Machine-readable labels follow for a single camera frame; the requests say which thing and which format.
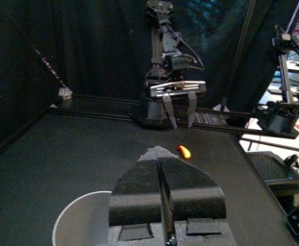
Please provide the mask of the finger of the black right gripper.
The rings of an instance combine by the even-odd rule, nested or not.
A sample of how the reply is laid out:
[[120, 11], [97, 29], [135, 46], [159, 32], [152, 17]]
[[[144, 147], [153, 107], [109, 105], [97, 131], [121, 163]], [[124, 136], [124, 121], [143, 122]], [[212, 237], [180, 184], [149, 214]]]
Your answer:
[[168, 114], [168, 118], [171, 120], [172, 127], [173, 127], [173, 129], [177, 129], [177, 123], [176, 123], [176, 118], [175, 118], [175, 114], [173, 114], [172, 99], [169, 97], [169, 94], [163, 95], [163, 104], [164, 104], [164, 109], [165, 109], [167, 114]]
[[196, 109], [196, 94], [193, 91], [187, 93], [187, 128], [191, 128], [193, 123], [193, 114]]

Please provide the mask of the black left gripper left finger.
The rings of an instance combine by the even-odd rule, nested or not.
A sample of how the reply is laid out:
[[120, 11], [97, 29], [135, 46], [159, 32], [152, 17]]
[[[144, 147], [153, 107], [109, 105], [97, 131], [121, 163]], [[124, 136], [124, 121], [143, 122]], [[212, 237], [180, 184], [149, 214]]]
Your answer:
[[119, 176], [109, 198], [109, 225], [149, 224], [160, 221], [156, 163], [161, 147], [148, 148]]

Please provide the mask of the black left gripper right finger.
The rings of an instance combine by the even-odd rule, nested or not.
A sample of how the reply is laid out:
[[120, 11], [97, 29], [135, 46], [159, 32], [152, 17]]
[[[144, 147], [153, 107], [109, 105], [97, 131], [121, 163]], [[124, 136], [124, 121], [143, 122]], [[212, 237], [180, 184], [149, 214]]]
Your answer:
[[156, 171], [164, 209], [175, 220], [223, 219], [223, 191], [209, 175], [167, 150], [156, 152]]

